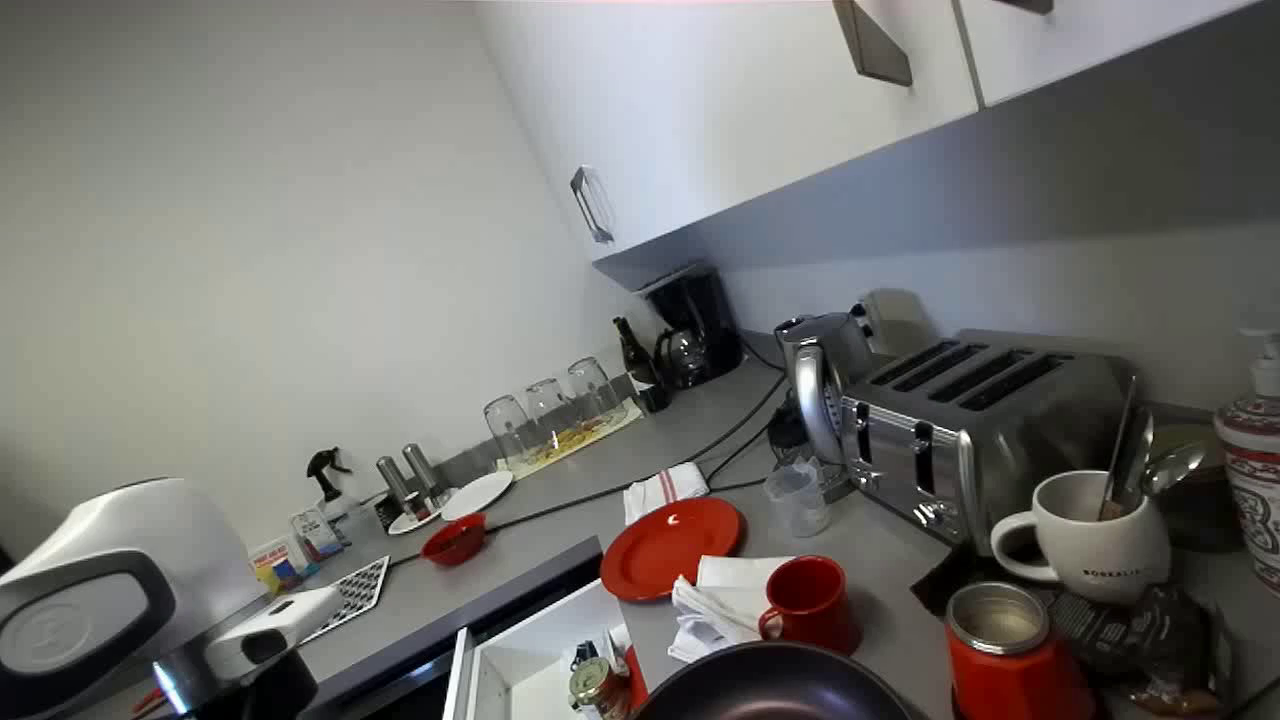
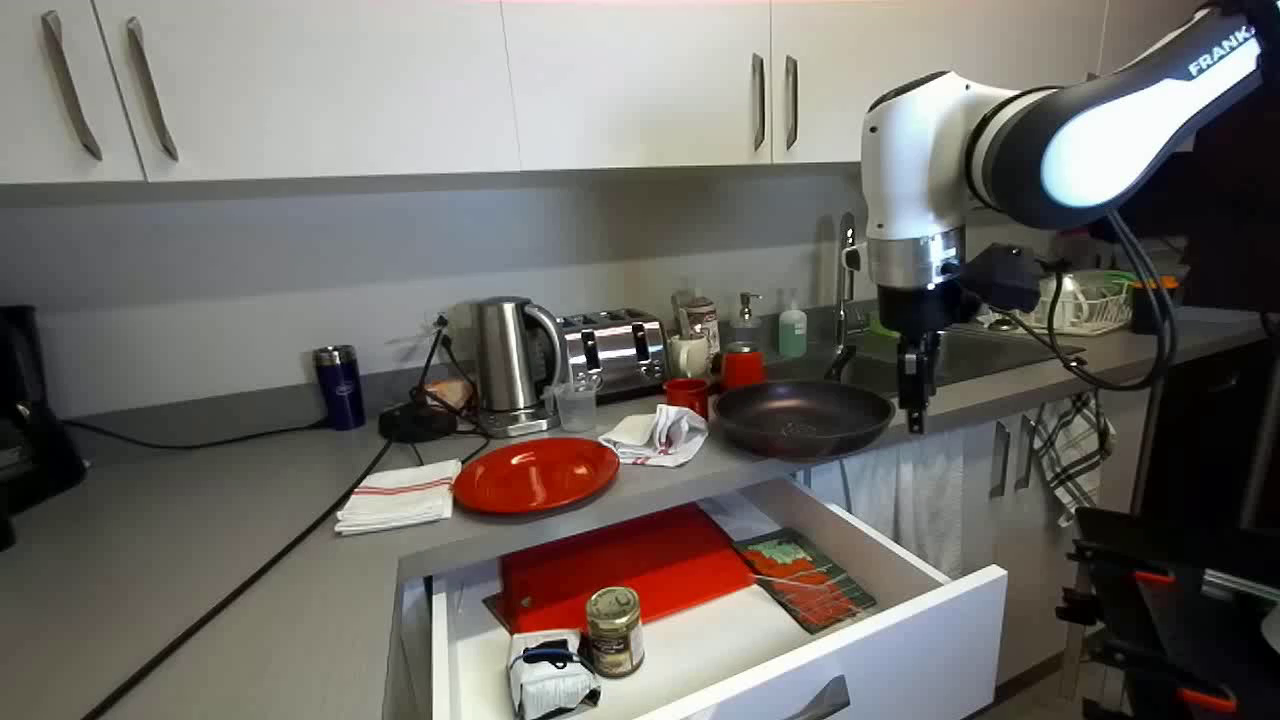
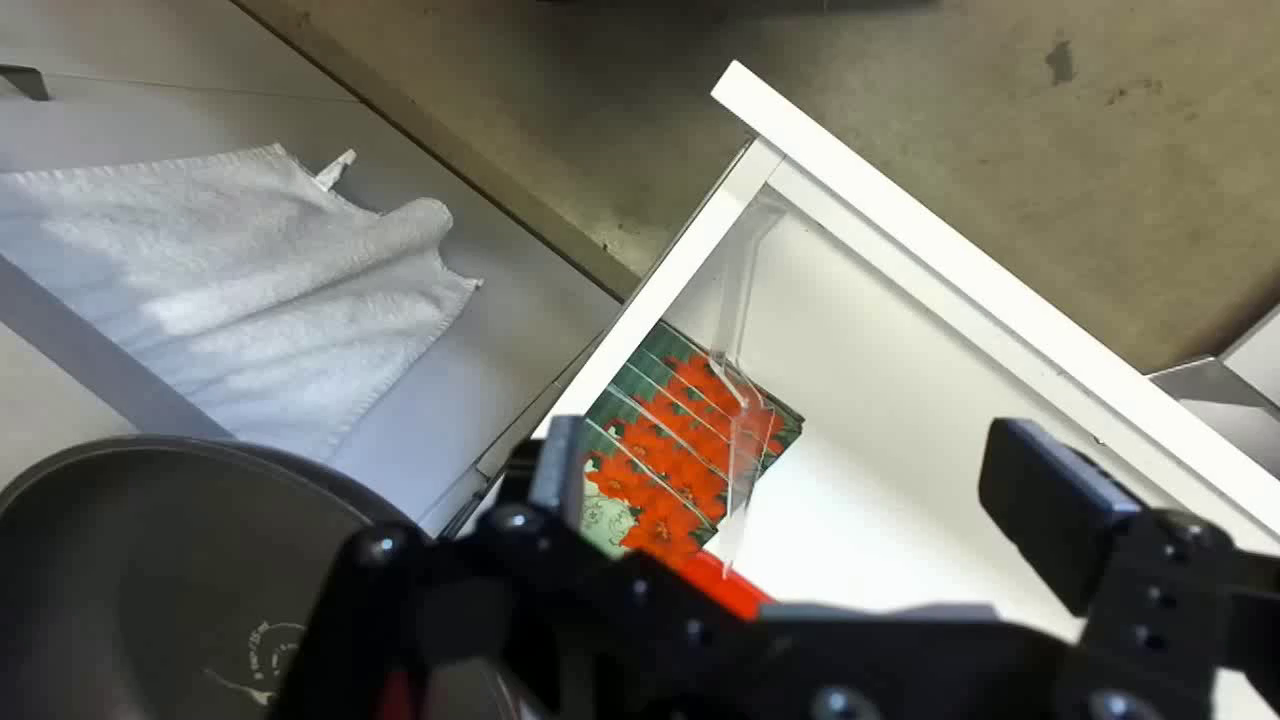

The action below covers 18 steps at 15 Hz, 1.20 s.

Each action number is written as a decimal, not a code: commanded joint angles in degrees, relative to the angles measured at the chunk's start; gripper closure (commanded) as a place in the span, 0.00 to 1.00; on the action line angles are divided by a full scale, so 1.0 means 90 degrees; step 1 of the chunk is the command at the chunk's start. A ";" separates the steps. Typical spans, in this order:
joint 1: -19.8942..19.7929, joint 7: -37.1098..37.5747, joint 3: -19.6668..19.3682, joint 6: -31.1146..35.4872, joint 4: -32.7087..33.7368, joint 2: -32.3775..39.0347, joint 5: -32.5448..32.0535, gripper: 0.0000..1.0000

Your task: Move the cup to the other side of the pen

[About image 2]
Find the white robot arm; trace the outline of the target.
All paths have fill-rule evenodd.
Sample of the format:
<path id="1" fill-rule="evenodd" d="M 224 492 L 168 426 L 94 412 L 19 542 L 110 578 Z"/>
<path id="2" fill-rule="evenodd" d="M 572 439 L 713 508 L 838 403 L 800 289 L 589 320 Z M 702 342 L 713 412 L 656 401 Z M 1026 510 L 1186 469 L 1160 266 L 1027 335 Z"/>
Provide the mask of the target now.
<path id="1" fill-rule="evenodd" d="M 1271 48 L 1275 0 L 1204 0 L 1100 79 L 1002 89 L 939 69 L 868 102 L 866 239 L 914 433 L 928 415 L 939 331 L 974 306 L 966 202 L 1027 227 L 1112 216 L 1198 126 L 1266 79 Z"/>

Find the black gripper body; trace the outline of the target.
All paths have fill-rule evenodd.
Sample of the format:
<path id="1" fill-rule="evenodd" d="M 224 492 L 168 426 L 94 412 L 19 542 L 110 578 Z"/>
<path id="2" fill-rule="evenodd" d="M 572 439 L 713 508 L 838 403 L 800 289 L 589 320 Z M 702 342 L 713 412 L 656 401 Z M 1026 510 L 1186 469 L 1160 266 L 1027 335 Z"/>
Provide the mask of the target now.
<path id="1" fill-rule="evenodd" d="M 980 298 L 959 284 L 946 279 L 938 289 L 882 289 L 882 325 L 898 335 L 946 331 L 949 325 L 967 325 Z"/>

